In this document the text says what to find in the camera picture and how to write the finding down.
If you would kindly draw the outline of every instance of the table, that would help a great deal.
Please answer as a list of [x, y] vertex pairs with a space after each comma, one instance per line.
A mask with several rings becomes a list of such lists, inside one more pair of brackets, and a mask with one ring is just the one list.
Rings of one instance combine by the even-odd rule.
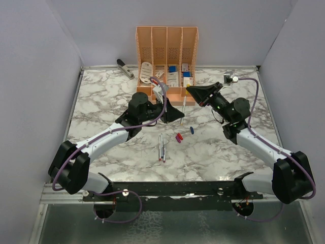
[[[68, 139], [78, 142], [109, 127], [126, 109], [136, 92], [138, 69], [132, 68], [135, 79], [129, 80], [118, 69], [85, 70], [71, 120]], [[256, 69], [197, 69], [197, 85], [223, 82], [225, 73], [258, 79]], [[252, 103], [255, 82], [240, 81], [222, 94], [232, 101], [238, 97]], [[258, 94], [253, 128], [278, 144], [273, 122], [262, 92]], [[194, 128], [194, 135], [189, 127]], [[164, 133], [167, 161], [158, 160], [158, 136]], [[181, 133], [184, 140], [175, 139]], [[143, 128], [132, 140], [120, 144], [101, 155], [90, 165], [90, 171], [101, 172], [112, 181], [199, 181], [232, 180], [248, 172], [271, 173], [271, 169], [248, 150], [234, 145], [224, 137], [221, 125], [211, 108], [187, 106], [184, 125], [179, 120], [155, 127]]]

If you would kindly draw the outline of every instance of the blue object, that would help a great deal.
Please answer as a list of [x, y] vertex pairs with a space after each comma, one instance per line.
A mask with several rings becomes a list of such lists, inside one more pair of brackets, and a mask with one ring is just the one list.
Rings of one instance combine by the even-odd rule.
[[191, 77], [189, 72], [183, 72], [183, 77]]
[[176, 72], [176, 66], [169, 66], [169, 72]]

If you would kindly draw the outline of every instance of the white wall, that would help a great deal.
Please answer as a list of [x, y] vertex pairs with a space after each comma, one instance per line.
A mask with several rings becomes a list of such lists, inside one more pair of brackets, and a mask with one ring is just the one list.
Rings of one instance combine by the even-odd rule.
[[325, 230], [324, 10], [324, 0], [299, 0], [261, 67], [283, 145], [309, 158], [317, 187], [311, 203], [320, 230]]
[[85, 65], [137, 64], [138, 25], [198, 26], [198, 65], [261, 65], [296, 0], [47, 0]]
[[28, 243], [81, 66], [44, 0], [0, 2], [0, 236]]

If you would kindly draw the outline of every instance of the gray floor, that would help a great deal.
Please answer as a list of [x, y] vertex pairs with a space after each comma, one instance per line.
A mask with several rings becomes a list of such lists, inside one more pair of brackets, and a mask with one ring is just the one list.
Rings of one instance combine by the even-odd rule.
[[[280, 203], [255, 204], [253, 217], [276, 214]], [[124, 214], [125, 219], [134, 213]], [[92, 205], [49, 205], [40, 243], [312, 243], [298, 202], [270, 223], [254, 223], [227, 211], [143, 212], [129, 224], [94, 220]]]

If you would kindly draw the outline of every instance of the purple cable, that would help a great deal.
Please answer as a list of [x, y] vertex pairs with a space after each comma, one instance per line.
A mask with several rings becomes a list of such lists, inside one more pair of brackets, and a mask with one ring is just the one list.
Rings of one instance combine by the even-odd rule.
[[139, 211], [138, 211], [137, 215], [135, 215], [132, 219], [129, 219], [129, 220], [122, 220], [122, 221], [108, 220], [108, 219], [101, 219], [101, 218], [99, 218], [97, 216], [97, 214], [96, 214], [95, 209], [94, 209], [93, 212], [96, 215], [96, 217], [98, 219], [102, 220], [102, 221], [105, 221], [105, 222], [108, 222], [108, 223], [114, 223], [114, 224], [125, 224], [125, 223], [129, 223], [129, 222], [135, 220], [137, 217], [139, 217], [140, 214], [141, 214], [141, 211], [142, 211], [142, 201], [141, 201], [140, 196], [137, 193], [135, 193], [133, 191], [117, 191], [117, 192], [110, 192], [110, 193], [96, 193], [96, 192], [93, 192], [93, 193], [95, 195], [97, 195], [97, 196], [110, 196], [110, 195], [119, 194], [119, 193], [123, 193], [123, 192], [130, 192], [130, 193], [134, 194], [138, 198], [139, 203], [140, 203], [140, 207], [139, 207]]
[[[250, 133], [256, 137], [258, 140], [260, 140], [262, 143], [264, 143], [265, 145], [267, 145], [268, 147], [270, 147], [271, 149], [277, 151], [278, 153], [282, 154], [282, 155], [285, 155], [286, 157], [288, 157], [304, 174], [305, 176], [307, 177], [307, 179], [309, 180], [309, 182], [311, 183], [311, 186], [312, 186], [312, 189], [313, 189], [313, 192], [310, 196], [307, 196], [307, 197], [301, 197], [300, 199], [311, 199], [313, 198], [315, 195], [316, 195], [316, 185], [313, 181], [313, 179], [310, 177], [310, 175], [308, 174], [308, 172], [293, 158], [291, 157], [289, 154], [286, 154], [285, 152], [282, 152], [280, 151], [278, 148], [274, 147], [273, 145], [271, 145], [269, 142], [267, 142], [266, 140], [264, 140], [263, 138], [261, 138], [260, 136], [258, 136], [252, 129], [251, 129], [251, 126], [250, 126], [250, 121], [252, 119], [252, 115], [253, 115], [253, 110], [254, 110], [254, 107], [255, 107], [255, 104], [256, 104], [256, 101], [257, 101], [257, 95], [258, 95], [258, 88], [259, 88], [259, 85], [258, 85], [258, 81], [254, 78], [239, 78], [238, 80], [252, 80], [252, 81], [255, 81], [256, 83], [256, 94], [255, 94], [255, 99], [254, 99], [254, 102], [253, 102], [253, 105], [252, 105], [252, 109], [250, 111], [250, 117], [248, 118], [248, 130], [250, 131]], [[272, 221], [272, 220], [275, 220], [276, 218], [278, 218], [281, 213], [283, 212], [283, 209], [284, 209], [284, 204], [282, 204], [282, 207], [281, 207], [281, 210], [280, 212], [270, 218], [270, 219], [267, 219], [267, 220], [256, 220], [256, 219], [251, 219], [251, 218], [245, 218], [244, 216], [240, 215], [237, 211], [235, 211], [236, 213], [239, 214], [240, 217], [242, 218], [245, 218], [247, 220], [251, 220], [251, 221], [254, 221], [254, 222], [269, 222], [269, 221]]]
[[[122, 127], [122, 128], [117, 128], [117, 129], [113, 129], [112, 131], [107, 131], [105, 133], [102, 133], [101, 135], [95, 137], [94, 139], [92, 139], [91, 141], [88, 142], [88, 145], [91, 145], [92, 143], [94, 143], [95, 141], [97, 141], [98, 139], [102, 138], [103, 136], [106, 136], [110, 133], [113, 133], [113, 132], [116, 132], [116, 131], [121, 131], [121, 130], [129, 130], [129, 129], [136, 129], [136, 128], [140, 128], [140, 127], [145, 127], [145, 126], [148, 126], [148, 125], [151, 125], [153, 123], [155, 123], [156, 121], [158, 121], [162, 115], [164, 114], [165, 110], [166, 110], [166, 104], [167, 104], [167, 95], [166, 95], [166, 91], [164, 90], [163, 88], [163, 84], [161, 84], [161, 82], [156, 78], [156, 77], [150, 77], [150, 81], [152, 82], [152, 79], [157, 81], [161, 90], [162, 90], [162, 93], [164, 94], [164, 106], [162, 108], [162, 111], [160, 113], [160, 115], [158, 115], [157, 118], [155, 118], [153, 121], [150, 121], [144, 125], [138, 125], [138, 126], [129, 126], [129, 127]], [[68, 158], [67, 160], [62, 164], [61, 168], [58, 170], [54, 180], [53, 180], [53, 183], [52, 183], [52, 189], [54, 191], [61, 191], [63, 190], [63, 188], [55, 188], [55, 184], [57, 183], [57, 180], [58, 178], [60, 177], [63, 169], [65, 168], [65, 166], [68, 164], [68, 162], [79, 152], [81, 151], [82, 149], [84, 149], [86, 147], [86, 144], [85, 145], [82, 145], [80, 148], [78, 148], [77, 150], [75, 150]]]

